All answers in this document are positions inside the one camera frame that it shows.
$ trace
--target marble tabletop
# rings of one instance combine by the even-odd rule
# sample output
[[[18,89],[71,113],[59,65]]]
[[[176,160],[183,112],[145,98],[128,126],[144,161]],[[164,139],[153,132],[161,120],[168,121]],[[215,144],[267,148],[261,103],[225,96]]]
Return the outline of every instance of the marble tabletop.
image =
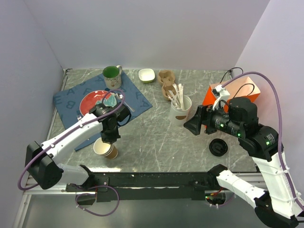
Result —
[[[126,126],[119,128],[121,139],[115,142],[119,155],[109,160],[93,151],[93,144],[68,154],[62,161],[68,165],[86,165],[93,171],[124,172],[183,172],[208,171],[217,164],[223,164],[234,172],[255,172],[255,164],[243,150],[235,137],[217,132],[211,135],[195,136],[182,126],[169,121],[170,102],[165,101],[160,84],[155,80],[144,84],[138,78],[139,70],[124,70],[136,87],[153,105]],[[68,70],[64,89],[72,88],[96,75],[102,69]],[[219,82],[224,71],[174,70],[176,83],[184,85],[184,94],[192,100],[190,117],[202,104],[209,84]],[[56,114],[50,137],[64,131]],[[228,144],[228,152],[216,157],[209,151],[209,143],[221,138]]]

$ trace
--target green mug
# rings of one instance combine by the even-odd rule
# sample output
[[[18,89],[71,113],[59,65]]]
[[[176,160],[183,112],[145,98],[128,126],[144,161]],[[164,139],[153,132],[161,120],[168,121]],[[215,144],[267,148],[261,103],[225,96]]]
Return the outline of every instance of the green mug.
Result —
[[[121,65],[118,66],[107,66],[103,70],[104,82],[106,87],[109,89],[118,89],[122,85],[122,74],[123,68]]]

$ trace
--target bowl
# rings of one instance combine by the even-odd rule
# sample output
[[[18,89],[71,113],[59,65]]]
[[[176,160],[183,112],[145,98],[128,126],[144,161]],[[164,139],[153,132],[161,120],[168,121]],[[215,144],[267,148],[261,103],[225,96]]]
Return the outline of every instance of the bowl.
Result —
[[[150,83],[154,80],[155,73],[152,69],[142,69],[138,72],[138,76],[143,83]]]

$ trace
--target blue placemat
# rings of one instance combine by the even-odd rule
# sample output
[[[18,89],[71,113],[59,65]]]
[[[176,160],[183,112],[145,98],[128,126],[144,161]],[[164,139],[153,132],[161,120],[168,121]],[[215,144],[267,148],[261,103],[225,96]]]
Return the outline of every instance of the blue placemat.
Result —
[[[135,112],[131,112],[131,120],[138,117],[143,112],[147,111],[152,107],[151,103],[144,97],[144,95],[136,88],[129,77],[122,72],[122,86],[121,90],[125,93],[125,102],[131,106]],[[77,122],[77,115],[80,115],[79,106],[82,99],[90,92],[95,90],[106,90],[109,89],[105,85],[104,76],[102,74],[93,77],[81,84],[74,86],[71,89],[60,91],[53,97],[54,104],[60,115],[60,119],[65,127],[69,128]],[[95,142],[100,137],[100,134],[92,136],[89,140],[86,140],[75,150],[80,150],[91,143]]]

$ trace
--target mug handle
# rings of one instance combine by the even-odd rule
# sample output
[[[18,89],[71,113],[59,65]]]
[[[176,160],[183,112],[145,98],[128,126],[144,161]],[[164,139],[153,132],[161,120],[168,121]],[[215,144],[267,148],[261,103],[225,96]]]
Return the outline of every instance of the mug handle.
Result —
[[[123,71],[123,67],[121,65],[117,65],[116,67],[119,69],[119,75],[121,75]]]

